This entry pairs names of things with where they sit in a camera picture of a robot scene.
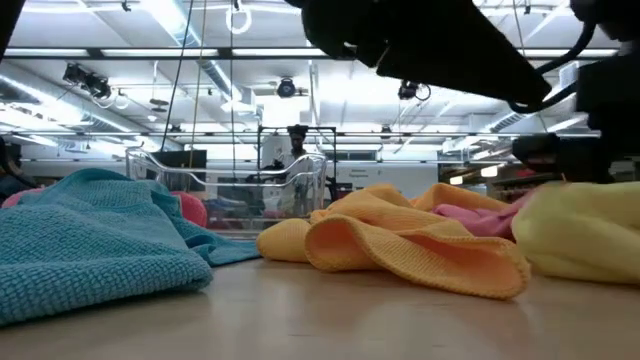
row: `wall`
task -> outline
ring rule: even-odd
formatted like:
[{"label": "wall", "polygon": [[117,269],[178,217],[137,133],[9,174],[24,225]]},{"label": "wall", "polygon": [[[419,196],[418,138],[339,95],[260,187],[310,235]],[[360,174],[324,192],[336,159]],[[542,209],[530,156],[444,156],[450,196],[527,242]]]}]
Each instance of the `wall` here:
[{"label": "wall", "polygon": [[[327,173],[333,176],[333,166]],[[405,196],[417,197],[437,182],[435,164],[338,164],[338,183],[353,183],[354,189],[389,183]]]}]

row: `person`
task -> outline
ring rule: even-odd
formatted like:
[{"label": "person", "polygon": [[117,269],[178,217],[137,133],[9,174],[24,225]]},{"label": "person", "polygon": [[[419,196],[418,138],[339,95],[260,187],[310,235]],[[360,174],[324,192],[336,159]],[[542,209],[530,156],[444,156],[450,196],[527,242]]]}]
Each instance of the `person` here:
[{"label": "person", "polygon": [[11,195],[35,187],[32,178],[24,175],[19,157],[11,156],[0,138],[0,204]]},{"label": "person", "polygon": [[[307,155],[304,149],[304,141],[307,137],[307,126],[295,125],[288,128],[289,137],[291,139],[291,152],[282,154],[277,160],[280,161],[284,168],[288,168],[294,164],[299,158]],[[312,175],[301,175],[300,173],[312,172],[313,162],[310,160],[302,160],[294,165],[287,174],[286,181],[292,181],[282,194],[283,210],[291,216],[305,216],[308,213],[309,201],[307,198],[309,191],[309,183]]]}]

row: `black cable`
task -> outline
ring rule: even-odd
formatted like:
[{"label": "black cable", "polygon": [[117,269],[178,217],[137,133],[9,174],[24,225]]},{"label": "black cable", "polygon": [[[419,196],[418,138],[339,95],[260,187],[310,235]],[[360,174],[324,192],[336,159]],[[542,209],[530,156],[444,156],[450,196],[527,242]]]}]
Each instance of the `black cable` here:
[{"label": "black cable", "polygon": [[591,39],[593,39],[593,35],[595,34],[595,31],[596,31],[595,24],[585,23],[584,26],[582,27],[582,33],[580,34],[578,41],[571,48],[571,50],[569,50],[566,54],[560,56],[559,58],[554,59],[540,66],[539,68],[536,69],[536,72],[542,75],[551,70],[555,70],[560,66],[567,64],[570,61],[575,60],[578,57],[578,55],[580,55],[580,53],[583,52],[587,48],[587,46],[589,46],[589,43],[591,42]]},{"label": "black cable", "polygon": [[[555,70],[560,66],[569,63],[570,61],[575,60],[578,57],[578,55],[580,55],[580,53],[587,48],[587,46],[591,42],[591,39],[593,39],[595,30],[596,30],[595,24],[584,23],[584,26],[582,27],[582,33],[580,34],[580,38],[578,38],[578,41],[571,48],[571,50],[569,50],[566,54],[562,55],[561,57],[540,66],[539,68],[536,69],[536,72],[540,75],[543,75],[551,70]],[[519,114],[533,114],[533,113],[548,109],[554,105],[557,105],[558,103],[565,100],[575,92],[576,92],[576,83],[574,82],[573,84],[562,89],[560,92],[553,95],[549,99],[541,102],[540,104],[532,105],[532,106],[529,106],[529,105],[522,106],[514,102],[509,102],[509,107],[511,108],[511,110]]]},{"label": "black cable", "polygon": [[191,5],[189,6],[189,16],[187,17],[187,25],[184,28],[184,38],[182,39],[182,51],[180,52],[180,60],[178,61],[178,71],[176,72],[176,80],[173,83],[173,90],[171,91],[171,102],[169,103],[169,112],[167,113],[167,123],[164,125],[164,136],[162,136],[162,146],[160,146],[160,152],[164,151],[164,144],[167,140],[167,133],[169,132],[171,112],[173,111],[173,101],[176,98],[176,90],[178,89],[178,81],[180,80],[180,72],[182,71],[182,61],[184,60],[184,50],[187,47],[187,37],[189,36],[191,15],[193,14],[193,3],[194,0],[191,0]]}]

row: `yellow towel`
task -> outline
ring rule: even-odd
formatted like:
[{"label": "yellow towel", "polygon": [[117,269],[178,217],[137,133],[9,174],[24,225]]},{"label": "yellow towel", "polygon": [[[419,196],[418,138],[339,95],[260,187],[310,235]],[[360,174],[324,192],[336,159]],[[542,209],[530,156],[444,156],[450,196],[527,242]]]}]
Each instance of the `yellow towel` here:
[{"label": "yellow towel", "polygon": [[516,215],[518,247],[551,276],[640,284],[640,183],[546,184]]}]

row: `ceiling light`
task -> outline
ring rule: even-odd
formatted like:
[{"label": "ceiling light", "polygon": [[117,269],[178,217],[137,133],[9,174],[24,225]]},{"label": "ceiling light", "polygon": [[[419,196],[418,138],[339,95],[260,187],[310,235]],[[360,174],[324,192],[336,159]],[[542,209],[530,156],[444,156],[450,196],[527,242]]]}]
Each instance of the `ceiling light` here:
[{"label": "ceiling light", "polygon": [[8,48],[5,56],[65,56],[65,57],[89,57],[84,49],[48,49],[48,48]]},{"label": "ceiling light", "polygon": [[480,170],[480,175],[482,175],[482,177],[496,177],[498,176],[498,167],[491,166],[488,168],[484,168]]},{"label": "ceiling light", "polygon": [[553,126],[550,126],[547,129],[547,131],[548,132],[556,132],[556,131],[564,130],[564,129],[567,129],[567,128],[569,128],[569,127],[571,127],[571,126],[573,126],[573,125],[575,125],[575,124],[577,124],[579,122],[582,122],[582,121],[586,120],[586,119],[587,119],[587,116],[577,116],[577,117],[574,117],[572,119],[565,120],[565,121],[559,122],[559,123],[557,123],[557,124],[555,124]]},{"label": "ceiling light", "polygon": [[242,112],[252,113],[256,110],[255,106],[245,104],[240,101],[227,101],[226,103],[222,104],[220,108],[225,113],[230,113],[232,111],[240,112],[240,113]]},{"label": "ceiling light", "polygon": [[21,136],[21,135],[13,135],[13,137],[16,138],[16,139],[20,139],[20,140],[34,142],[34,143],[40,144],[40,145],[53,146],[53,147],[58,146],[58,144],[55,141],[47,139],[47,138],[42,137],[42,136],[38,136],[38,135],[30,135],[28,137],[27,136]]},{"label": "ceiling light", "polygon": [[91,147],[105,154],[111,154],[119,157],[125,156],[126,148],[122,145],[112,144],[108,142],[96,141]]},{"label": "ceiling light", "polygon": [[106,57],[149,57],[161,59],[163,57],[215,57],[218,50],[215,49],[104,49],[102,53]]},{"label": "ceiling light", "polygon": [[449,184],[451,185],[462,185],[463,182],[464,179],[462,179],[462,176],[456,176],[449,179]]},{"label": "ceiling light", "polygon": [[320,49],[316,48],[283,48],[283,49],[234,49],[232,50],[234,56],[238,57],[251,57],[251,56],[264,56],[264,57],[307,57],[307,56],[326,56]]},{"label": "ceiling light", "polygon": [[40,90],[36,90],[3,75],[0,75],[0,80],[40,100],[41,104],[39,109],[41,110],[38,110],[38,112],[42,112],[43,115],[46,115],[47,117],[65,119],[70,122],[81,122],[84,118],[83,111],[57,99],[54,96],[46,94]]},{"label": "ceiling light", "polygon": [[177,1],[142,0],[140,3],[169,34],[180,34],[187,30],[187,18]]}]

